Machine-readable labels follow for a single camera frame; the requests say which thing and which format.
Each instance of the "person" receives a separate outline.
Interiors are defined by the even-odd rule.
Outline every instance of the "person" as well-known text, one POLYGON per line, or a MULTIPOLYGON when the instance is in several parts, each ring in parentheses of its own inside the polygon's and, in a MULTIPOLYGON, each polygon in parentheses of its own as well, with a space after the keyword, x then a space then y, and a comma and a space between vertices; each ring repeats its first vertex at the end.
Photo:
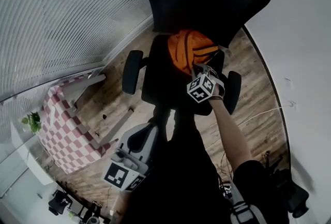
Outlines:
MULTIPOLYGON (((288 212, 264 167, 253 160, 247 140, 222 100, 209 100, 233 182, 245 201, 261 211, 268 224, 289 223, 288 212)), ((169 111, 155 107, 150 122, 160 133, 156 165, 131 195, 121 193, 111 223, 231 223, 231 204, 219 189, 215 166, 194 122, 177 110, 172 139, 166 138, 169 111)))

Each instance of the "wooden floor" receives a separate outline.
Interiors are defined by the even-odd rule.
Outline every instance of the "wooden floor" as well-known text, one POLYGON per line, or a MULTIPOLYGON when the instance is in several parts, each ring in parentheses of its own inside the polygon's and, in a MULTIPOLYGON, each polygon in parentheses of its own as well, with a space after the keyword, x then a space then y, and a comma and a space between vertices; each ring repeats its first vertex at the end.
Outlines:
MULTIPOLYGON (((101 84, 89 87, 77 102, 78 116, 89 127, 92 135, 97 133, 102 138, 129 108, 134 109, 134 114, 114 138, 121 137, 126 130, 145 123, 152 117, 154 107, 141 100, 144 69, 140 72, 137 91, 133 96, 122 93, 121 79, 129 51, 142 50, 147 56, 155 36, 156 34, 148 29, 137 37, 103 71, 107 76, 106 80, 101 84)), ((235 36, 230 48, 224 49, 224 51, 223 73, 227 75, 230 70, 234 70, 240 73, 243 78, 239 102, 232 116, 246 136, 254 158, 264 163, 265 152, 271 151, 271 162, 282 154, 284 160, 280 166, 288 167, 287 142, 279 110, 269 111, 245 122, 259 113, 279 107, 257 52, 243 30, 240 30, 235 36)), ((174 127, 173 114, 171 114, 167 125, 168 138, 171 138, 174 127)), ((222 178, 226 179, 231 168, 227 167, 226 158, 221 163, 224 151, 219 140, 220 136, 214 114, 196 116, 195 121, 208 154, 222 178)), ((112 151, 101 160, 69 175, 66 175, 62 169, 56 166, 51 167, 50 174, 59 181, 66 181, 68 187, 76 190, 79 196, 103 204, 102 213, 107 215, 118 194, 116 190, 109 188, 100 180, 102 171, 108 164, 107 158, 111 156, 111 153, 112 151)))

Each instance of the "chair armrest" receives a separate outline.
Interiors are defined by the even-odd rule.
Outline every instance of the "chair armrest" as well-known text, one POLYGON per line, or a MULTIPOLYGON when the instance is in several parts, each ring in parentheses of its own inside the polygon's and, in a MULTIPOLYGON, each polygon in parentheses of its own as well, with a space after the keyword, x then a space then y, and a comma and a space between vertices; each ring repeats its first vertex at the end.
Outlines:
POLYGON ((143 67, 143 52, 140 50, 130 51, 125 61, 122 76, 122 91, 127 94, 134 94, 139 76, 139 70, 143 67))
POLYGON ((228 79, 225 85, 225 95, 224 95, 224 106, 229 112, 229 114, 232 114, 234 112, 234 109, 237 106, 240 90, 242 86, 242 76, 235 72, 230 71, 228 79))

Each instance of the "wrist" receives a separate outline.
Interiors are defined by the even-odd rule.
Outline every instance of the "wrist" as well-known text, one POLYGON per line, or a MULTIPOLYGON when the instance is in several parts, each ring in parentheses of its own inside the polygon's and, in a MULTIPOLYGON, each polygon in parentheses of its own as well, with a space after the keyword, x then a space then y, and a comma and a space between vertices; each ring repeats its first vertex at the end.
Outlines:
POLYGON ((215 99, 210 99, 208 100, 212 108, 219 108, 220 106, 224 105, 223 100, 215 100, 215 99))

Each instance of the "green plant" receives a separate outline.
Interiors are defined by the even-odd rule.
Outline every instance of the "green plant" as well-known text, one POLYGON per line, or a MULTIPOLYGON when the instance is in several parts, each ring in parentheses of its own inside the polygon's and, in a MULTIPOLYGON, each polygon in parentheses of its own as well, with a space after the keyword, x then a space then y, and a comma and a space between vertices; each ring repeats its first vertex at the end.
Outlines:
POLYGON ((28 114, 27 117, 22 119, 22 123, 30 125, 32 133, 36 133, 41 129, 40 116, 38 113, 28 114))

